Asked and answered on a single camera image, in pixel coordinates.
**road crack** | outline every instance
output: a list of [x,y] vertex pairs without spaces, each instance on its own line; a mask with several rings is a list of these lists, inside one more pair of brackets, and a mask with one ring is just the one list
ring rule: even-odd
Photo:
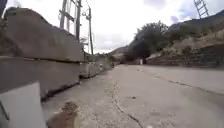
[[138,70],[140,72],[143,72],[144,74],[146,75],[149,75],[149,76],[152,76],[154,78],[157,78],[157,79],[160,79],[160,80],[163,80],[163,81],[167,81],[169,83],[173,83],[173,84],[178,84],[178,85],[181,85],[181,86],[185,86],[185,87],[190,87],[190,88],[194,88],[194,89],[198,89],[198,90],[201,90],[201,91],[204,91],[204,92],[207,92],[207,93],[210,93],[210,94],[215,94],[215,95],[220,95],[220,96],[224,96],[224,94],[222,93],[218,93],[218,92],[215,92],[215,91],[211,91],[211,90],[207,90],[207,89],[204,89],[204,88],[201,88],[201,87],[196,87],[196,86],[193,86],[193,85],[189,85],[189,84],[185,84],[185,83],[182,83],[182,82],[178,82],[178,81],[173,81],[173,80],[170,80],[170,79],[166,79],[162,76],[158,76],[156,74],[152,74],[152,73],[146,73],[142,70]]
[[121,106],[119,105],[117,99],[116,99],[115,96],[114,96],[114,95],[115,95],[115,90],[116,90],[117,84],[118,84],[118,81],[114,84],[114,86],[113,86],[113,92],[112,92],[112,99],[113,99],[113,102],[114,102],[115,106],[117,107],[117,109],[118,109],[121,113],[123,113],[124,115],[126,115],[127,117],[129,117],[131,120],[135,121],[135,122],[139,125],[140,128],[143,128],[143,125],[141,124],[141,122],[140,122],[136,117],[132,116],[132,115],[129,114],[129,113],[126,113],[126,112],[121,108]]

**sky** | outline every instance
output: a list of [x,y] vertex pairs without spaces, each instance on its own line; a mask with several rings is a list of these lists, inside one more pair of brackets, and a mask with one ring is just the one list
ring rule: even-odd
[[[224,9],[223,0],[204,0],[209,14]],[[161,20],[168,26],[173,23],[198,18],[193,0],[88,0],[92,8],[94,52],[110,52],[128,45],[146,23]],[[49,23],[59,26],[62,0],[8,0],[7,7],[30,8],[40,13]],[[82,0],[82,11],[87,10]],[[88,37],[88,22],[81,19],[81,37]]]

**road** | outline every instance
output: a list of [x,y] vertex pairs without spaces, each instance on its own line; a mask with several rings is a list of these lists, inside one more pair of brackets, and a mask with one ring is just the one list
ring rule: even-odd
[[65,101],[80,128],[224,128],[224,72],[120,65],[43,104],[45,118]]

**vegetation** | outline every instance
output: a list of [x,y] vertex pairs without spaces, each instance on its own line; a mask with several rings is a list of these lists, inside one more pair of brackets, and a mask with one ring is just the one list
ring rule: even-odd
[[149,23],[137,29],[133,42],[125,52],[125,58],[132,61],[136,58],[146,58],[151,53],[161,51],[167,45],[165,33],[168,26],[162,22]]

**concrete barrier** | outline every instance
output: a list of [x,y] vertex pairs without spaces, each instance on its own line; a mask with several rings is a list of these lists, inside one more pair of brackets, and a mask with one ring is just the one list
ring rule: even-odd
[[72,34],[49,24],[38,13],[29,9],[11,8],[6,11],[4,19],[6,25],[2,30],[2,38],[9,42],[1,41],[1,55],[84,61],[82,44]]
[[0,58],[0,93],[38,81],[41,97],[79,83],[80,66],[53,61]]

